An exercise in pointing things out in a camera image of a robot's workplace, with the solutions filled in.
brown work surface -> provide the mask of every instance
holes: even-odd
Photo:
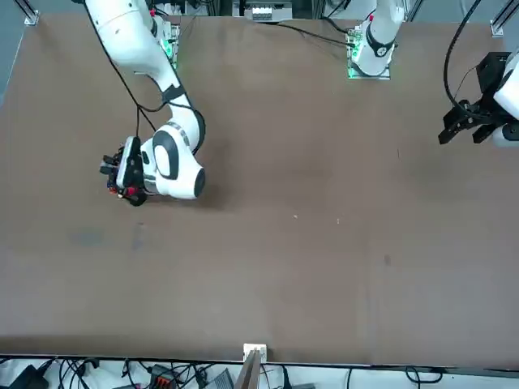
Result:
[[[405,24],[392,80],[349,81],[342,47],[197,18],[179,74],[206,117],[207,186],[133,208],[97,167],[135,107],[84,16],[42,15],[0,114],[0,350],[515,366],[519,152],[438,144],[455,28]],[[499,47],[467,26],[453,91]],[[478,97],[474,74],[461,91]]]

electrical wire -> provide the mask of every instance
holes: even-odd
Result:
[[[214,365],[215,365],[214,363],[211,363],[211,364],[209,364],[209,365],[203,367],[202,369],[200,369],[200,370],[198,370],[198,371],[199,371],[199,373],[202,373],[202,372],[204,372],[205,370],[209,369],[210,367],[213,367]],[[195,377],[196,377],[196,374],[193,375],[191,378],[187,379],[187,380],[184,382],[183,385],[181,385],[180,387],[178,387],[178,389],[183,389],[184,387],[186,387],[186,385],[187,385],[189,382],[191,382]]]
[[[346,379],[346,388],[345,389],[350,389],[351,373],[353,371],[354,371],[353,369],[350,369],[350,371],[348,371],[348,378]]]
[[[412,371],[414,373],[414,375],[416,375],[416,378],[413,378],[410,376],[409,372]],[[435,379],[421,379],[420,378],[420,373],[418,372],[418,370],[416,370],[415,367],[413,366],[406,366],[405,367],[405,376],[414,384],[417,385],[418,389],[420,389],[420,386],[422,384],[427,384],[427,385],[430,385],[430,384],[435,384],[435,383],[438,383],[440,382],[443,377],[444,377],[444,373],[443,371],[432,371],[432,373],[437,373],[438,374],[438,377],[435,378]]]
[[[175,374],[174,373],[174,369],[175,369],[175,366],[173,366],[173,362],[170,362],[171,364],[171,369],[169,369],[169,371],[171,371],[171,374],[173,375],[173,378],[175,380],[175,383],[177,384],[177,387],[179,387],[180,385],[182,385],[184,382],[180,379],[180,377],[182,377],[182,374],[184,373],[184,371],[186,371],[186,369],[182,370],[180,372],[180,374]]]
[[[97,32],[97,29],[96,29],[96,25],[94,24],[94,21],[92,19],[92,15],[90,15],[90,11],[88,10],[88,7],[86,5],[86,3],[83,4],[84,5],[84,9],[87,11],[87,17],[88,17],[88,20],[90,21],[90,24],[92,25],[92,28],[94,29],[94,32],[96,33],[96,37],[97,37],[97,40],[99,41],[99,44],[101,45],[101,48],[103,49],[103,52],[105,53],[105,56],[108,58],[108,61],[110,62],[110,65],[112,66],[112,68],[114,69],[115,73],[117,73],[119,79],[121,80],[122,82],[122,85],[124,85],[124,88],[127,90],[128,94],[130,95],[131,99],[133,100],[133,102],[135,103],[135,105],[138,107],[138,109],[140,109],[140,112],[144,115],[144,117],[146,118],[146,120],[148,121],[149,125],[151,128],[153,128],[153,131],[157,131],[157,129],[155,128],[155,126],[153,125],[152,121],[148,118],[148,115],[143,112],[143,109],[144,107],[142,107],[136,100],[135,96],[133,95],[133,93],[131,92],[130,90],[130,87],[128,87],[128,84],[127,82],[125,81],[125,79],[122,77],[121,75],[121,72],[119,71],[119,69],[115,66],[114,62],[112,61],[112,58],[110,58],[110,56],[108,55],[108,52],[106,51],[106,47],[105,45],[103,45],[103,41],[101,40],[101,37],[99,36],[99,32]]]
[[[323,20],[330,23],[333,28],[335,28],[338,32],[342,32],[343,34],[347,34],[350,29],[349,28],[340,28],[337,23],[335,23],[333,20],[331,20],[329,17],[324,16]]]
[[[165,107],[166,104],[169,104],[168,101],[163,101],[161,105],[159,105],[156,108],[147,108],[144,105],[139,105],[139,108],[145,110],[146,112],[159,112],[161,109]]]
[[[140,121],[140,109],[137,107],[137,127],[135,128],[135,136],[139,138],[139,121]]]
[[[376,8],[375,8],[372,12],[370,12],[369,14],[367,14],[367,16],[366,16],[366,18],[365,18],[364,20],[368,20],[368,19],[370,19],[370,16],[373,15],[373,14],[375,13],[375,11],[376,11]]]
[[[193,17],[191,18],[191,20],[189,21],[189,23],[187,24],[187,26],[180,32],[180,35],[178,37],[181,37],[184,32],[186,32],[186,30],[193,25],[193,23],[195,22],[195,19],[199,16],[198,13],[200,12],[200,9],[197,10],[197,12],[193,15]]]
[[[268,389],[272,389],[270,387],[270,381],[268,381],[268,374],[267,374],[267,371],[265,370],[265,366],[264,365],[261,365],[261,370],[263,371],[263,374],[265,374],[265,379],[267,380]]]
[[[292,383],[290,383],[289,372],[286,370],[285,365],[281,365],[283,369],[283,389],[292,389]]]
[[[137,361],[137,363],[143,366],[143,369],[145,369],[148,373],[151,374],[153,372],[153,368],[151,366],[146,366],[142,361]]]
[[[191,371],[191,367],[194,367],[194,366],[195,366],[195,365],[193,365],[193,364],[190,363],[189,365],[185,366],[184,370],[182,370],[180,373],[178,373],[178,381],[180,382],[180,384],[183,384],[183,383],[184,383],[184,381],[181,380],[181,378],[182,378],[182,374],[186,373],[186,371],[187,371],[187,377],[186,377],[186,379],[188,379],[188,378],[189,378],[189,372]],[[180,366],[176,366],[176,367],[173,367],[173,366],[172,366],[172,367],[171,367],[171,372],[174,373],[174,369],[176,369],[176,368],[178,368],[178,367],[180,367]]]
[[[72,383],[74,382],[74,378],[75,376],[78,377],[78,381],[81,382],[81,384],[83,385],[83,388],[84,389],[89,389],[88,388],[88,385],[87,383],[84,381],[83,377],[82,377],[82,374],[79,373],[79,369],[81,369],[82,367],[85,366],[85,364],[88,363],[88,361],[83,361],[81,362],[80,365],[76,365],[77,361],[73,361],[72,363],[70,363],[70,361],[67,361],[68,365],[72,368],[72,378],[71,378],[71,384],[69,386],[69,389],[72,389]]]
[[[274,25],[275,26],[279,26],[279,27],[289,28],[290,30],[294,30],[294,31],[297,31],[297,32],[302,32],[303,34],[307,34],[309,36],[313,36],[315,38],[321,39],[322,41],[327,41],[327,42],[331,42],[331,43],[335,43],[335,44],[343,45],[343,46],[354,47],[353,43],[347,43],[347,42],[344,42],[344,41],[338,41],[337,39],[328,38],[326,36],[315,34],[314,32],[309,32],[309,31],[306,31],[306,30],[302,30],[301,28],[290,26],[288,24],[279,24],[278,23],[278,24],[274,24]]]
[[[65,373],[62,375],[62,370],[63,370],[63,366],[65,365],[65,363],[67,363],[68,360],[67,359],[63,359],[62,360],[62,363],[60,364],[59,366],[59,385],[58,385],[58,389],[64,389],[65,386],[63,385],[63,381],[65,380],[65,377],[66,375],[68,374],[68,372],[71,370],[71,367],[69,366],[66,370],[65,370]]]
[[[476,11],[476,8],[478,8],[478,5],[481,1],[482,0],[474,1],[474,4],[472,4],[472,7],[467,12],[467,15],[465,15],[465,17],[461,21],[460,26],[457,28],[456,33],[454,34],[454,37],[451,40],[450,45],[448,46],[447,53],[445,54],[445,63],[444,63],[444,87],[445,87],[445,93],[447,93],[447,97],[453,103],[454,107],[458,107],[459,110],[461,110],[469,118],[488,121],[489,119],[491,119],[490,114],[481,115],[481,114],[470,112],[469,110],[467,110],[465,107],[463,107],[460,103],[458,103],[456,101],[456,99],[454,98],[454,96],[451,93],[451,90],[448,86],[448,63],[450,62],[451,54],[453,53],[453,49],[454,49],[454,45],[456,44],[458,38],[460,37],[461,32],[463,31],[463,28],[465,28],[465,25],[469,21],[470,16],[472,16],[474,11]]]
[[[126,359],[124,361],[124,367],[126,368],[126,373],[127,373],[127,376],[128,376],[128,379],[130,380],[130,385],[131,387],[133,387],[134,389],[141,389],[140,386],[137,386],[133,380],[133,378],[131,377],[131,371],[130,371],[130,360],[129,359]],[[148,389],[150,387],[151,383],[149,383],[146,387],[144,387],[143,389]]]
[[[335,14],[337,10],[341,8],[342,5],[344,5],[344,9],[346,9],[350,3],[351,0],[342,0],[342,2],[340,2],[339,4],[337,4],[335,8],[333,8],[333,11],[328,14],[327,18],[331,18],[332,15]]]
[[[186,371],[186,369],[184,369],[181,373],[180,373],[180,376],[182,376],[183,372]],[[191,366],[189,366],[187,368],[187,376],[186,376],[186,379],[182,382],[182,385],[186,386],[188,382],[190,382],[193,378],[189,378],[189,374],[191,373]]]
[[[461,82],[460,82],[460,85],[457,87],[457,90],[456,90],[456,93],[454,93],[454,100],[456,100],[456,96],[457,96],[457,93],[460,91],[461,89],[461,85],[463,85],[463,81],[465,81],[465,78],[467,75],[469,75],[469,73],[471,71],[473,71],[478,65],[475,65],[475,66],[472,66],[466,73],[465,75],[463,76],[463,78],[461,79]]]
[[[214,0],[209,0],[209,1],[198,0],[198,3],[202,4],[203,6],[213,6],[213,10],[214,10]]]
[[[156,6],[153,6],[153,10],[154,10],[158,15],[161,15],[161,16],[171,16],[170,14],[167,14],[166,12],[164,12],[163,10],[161,10],[160,8],[157,8]]]

